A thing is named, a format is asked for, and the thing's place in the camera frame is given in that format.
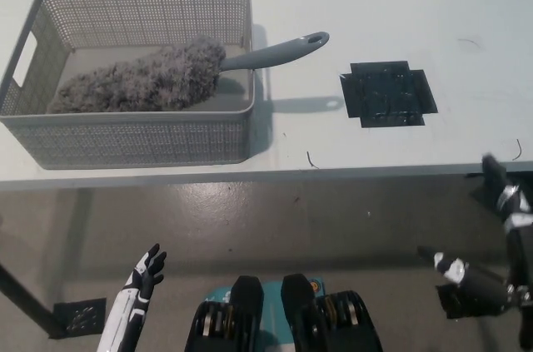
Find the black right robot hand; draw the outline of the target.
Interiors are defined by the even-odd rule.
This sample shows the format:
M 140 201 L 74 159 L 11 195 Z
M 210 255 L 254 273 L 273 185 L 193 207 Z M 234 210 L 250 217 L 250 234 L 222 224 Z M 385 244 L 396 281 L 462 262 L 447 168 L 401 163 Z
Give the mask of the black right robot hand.
M 501 315 L 510 309 L 521 314 L 519 344 L 532 350 L 532 204 L 521 185 L 492 154 L 481 161 L 484 202 L 501 219 L 506 238 L 509 275 L 506 278 L 429 246 L 418 255 L 432 263 L 449 284 L 439 293 L 448 317 Z

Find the white and black left hand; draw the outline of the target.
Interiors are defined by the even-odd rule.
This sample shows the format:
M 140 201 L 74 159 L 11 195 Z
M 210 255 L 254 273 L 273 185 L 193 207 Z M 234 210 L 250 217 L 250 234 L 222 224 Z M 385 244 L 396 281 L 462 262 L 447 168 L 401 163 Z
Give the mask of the white and black left hand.
M 102 332 L 97 352 L 134 352 L 144 326 L 155 287 L 164 275 L 167 253 L 155 244 L 135 265 L 117 293 Z

